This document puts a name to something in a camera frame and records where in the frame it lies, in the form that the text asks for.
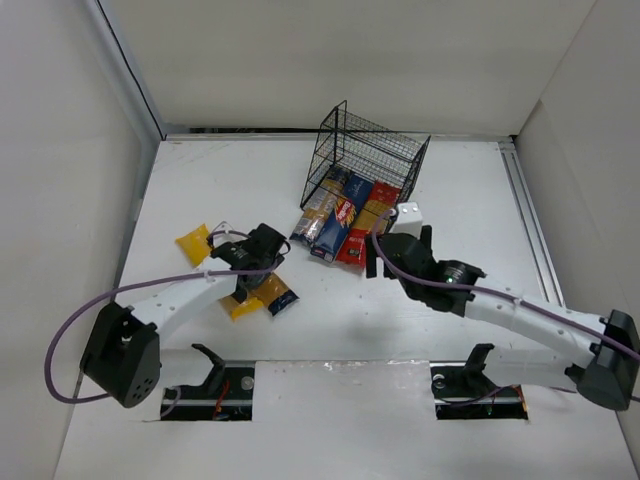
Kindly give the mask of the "dark blue la sicilia spaghetti bag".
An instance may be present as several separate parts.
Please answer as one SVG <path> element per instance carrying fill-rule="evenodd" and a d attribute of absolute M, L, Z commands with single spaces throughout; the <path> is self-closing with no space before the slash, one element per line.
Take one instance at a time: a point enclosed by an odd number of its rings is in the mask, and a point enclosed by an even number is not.
<path fill-rule="evenodd" d="M 251 293 L 263 303 L 272 317 L 299 300 L 298 295 L 275 273 L 271 273 Z"/>

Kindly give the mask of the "red spaghetti bag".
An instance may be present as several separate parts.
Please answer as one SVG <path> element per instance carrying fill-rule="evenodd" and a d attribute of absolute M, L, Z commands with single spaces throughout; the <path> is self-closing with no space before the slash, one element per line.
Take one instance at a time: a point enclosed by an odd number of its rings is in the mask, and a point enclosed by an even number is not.
<path fill-rule="evenodd" d="M 383 182 L 374 183 L 372 191 L 337 255 L 338 262 L 360 268 L 365 267 L 365 238 L 371 233 L 378 217 L 396 205 L 400 193 L 400 188 Z"/>

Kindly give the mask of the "blue Barilla spaghetti box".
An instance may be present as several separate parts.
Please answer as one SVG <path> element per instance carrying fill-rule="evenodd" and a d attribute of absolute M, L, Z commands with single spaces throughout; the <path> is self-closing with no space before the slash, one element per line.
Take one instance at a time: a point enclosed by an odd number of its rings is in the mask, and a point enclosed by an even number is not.
<path fill-rule="evenodd" d="M 335 260 L 373 187 L 374 183 L 370 180 L 357 174 L 351 175 L 312 244 L 312 256 L 329 263 Z"/>

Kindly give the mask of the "blue clear pasta bag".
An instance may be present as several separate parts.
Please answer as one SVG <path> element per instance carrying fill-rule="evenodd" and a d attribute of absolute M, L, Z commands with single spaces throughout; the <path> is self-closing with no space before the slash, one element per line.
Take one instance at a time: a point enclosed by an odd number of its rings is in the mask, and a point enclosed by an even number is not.
<path fill-rule="evenodd" d="M 332 213 L 351 171 L 340 166 L 329 169 L 304 205 L 304 212 L 289 239 L 312 245 Z"/>

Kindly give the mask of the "yellow spaghetti bag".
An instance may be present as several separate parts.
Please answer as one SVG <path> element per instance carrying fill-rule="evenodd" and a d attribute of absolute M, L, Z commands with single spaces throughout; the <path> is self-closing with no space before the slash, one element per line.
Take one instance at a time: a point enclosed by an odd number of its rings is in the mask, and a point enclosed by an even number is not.
<path fill-rule="evenodd" d="M 208 235 L 207 226 L 201 224 L 183 237 L 175 239 L 175 243 L 188 258 L 192 267 L 199 266 L 210 255 L 212 248 L 206 240 Z M 237 321 L 240 317 L 259 311 L 264 307 L 262 301 L 251 295 L 248 295 L 243 302 L 238 302 L 233 296 L 229 295 L 221 299 L 219 303 L 232 321 Z"/>

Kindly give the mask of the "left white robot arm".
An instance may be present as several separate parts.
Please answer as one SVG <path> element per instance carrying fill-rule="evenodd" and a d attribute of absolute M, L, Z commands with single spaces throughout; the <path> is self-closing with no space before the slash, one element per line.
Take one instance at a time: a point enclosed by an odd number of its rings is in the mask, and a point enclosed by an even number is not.
<path fill-rule="evenodd" d="M 129 306 L 112 301 L 101 308 L 80 361 L 80 369 L 125 408 L 143 402 L 154 389 L 183 393 L 196 388 L 212 395 L 223 383 L 224 360 L 202 343 L 170 349 L 178 329 L 217 301 L 240 298 L 261 286 L 284 260 L 284 235 L 261 223 L 244 238 L 224 231 L 189 279 L 171 280 L 151 297 Z"/>

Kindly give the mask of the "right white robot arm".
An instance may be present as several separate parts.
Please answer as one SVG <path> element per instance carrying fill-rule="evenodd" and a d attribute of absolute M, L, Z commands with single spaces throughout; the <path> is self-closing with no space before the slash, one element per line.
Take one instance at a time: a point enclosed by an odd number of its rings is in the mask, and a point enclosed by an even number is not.
<path fill-rule="evenodd" d="M 437 260 L 432 229 L 419 235 L 366 236 L 366 275 L 396 279 L 406 295 L 428 308 L 486 322 L 538 343 L 522 350 L 493 341 L 476 344 L 461 362 L 432 370 L 432 390 L 441 402 L 464 408 L 518 384 L 577 393 L 591 403 L 625 411 L 635 401 L 639 333 L 619 310 L 603 317 L 529 298 L 493 282 L 480 268 L 458 260 Z"/>

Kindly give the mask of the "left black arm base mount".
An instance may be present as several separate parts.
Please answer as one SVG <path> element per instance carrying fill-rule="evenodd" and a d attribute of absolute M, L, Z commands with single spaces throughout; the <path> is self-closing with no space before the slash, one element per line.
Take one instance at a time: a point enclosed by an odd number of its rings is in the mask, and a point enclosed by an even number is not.
<path fill-rule="evenodd" d="M 256 363 L 226 361 L 203 344 L 166 352 L 162 421 L 250 421 Z"/>

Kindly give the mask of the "aluminium rail right side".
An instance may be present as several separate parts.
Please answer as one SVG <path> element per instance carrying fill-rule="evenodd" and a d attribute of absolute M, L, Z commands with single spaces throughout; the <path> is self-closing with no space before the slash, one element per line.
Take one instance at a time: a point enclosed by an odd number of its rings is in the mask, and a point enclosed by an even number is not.
<path fill-rule="evenodd" d="M 498 141 L 498 148 L 533 257 L 543 297 L 551 303 L 564 306 L 564 295 L 526 183 L 515 142 L 511 137 L 502 138 Z"/>

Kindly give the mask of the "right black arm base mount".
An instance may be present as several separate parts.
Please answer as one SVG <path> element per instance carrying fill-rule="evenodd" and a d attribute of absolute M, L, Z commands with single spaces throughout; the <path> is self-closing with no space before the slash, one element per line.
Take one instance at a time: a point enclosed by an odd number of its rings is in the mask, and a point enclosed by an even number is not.
<path fill-rule="evenodd" d="M 485 375 L 490 343 L 477 344 L 464 361 L 430 363 L 436 419 L 528 420 L 520 385 L 498 386 Z"/>

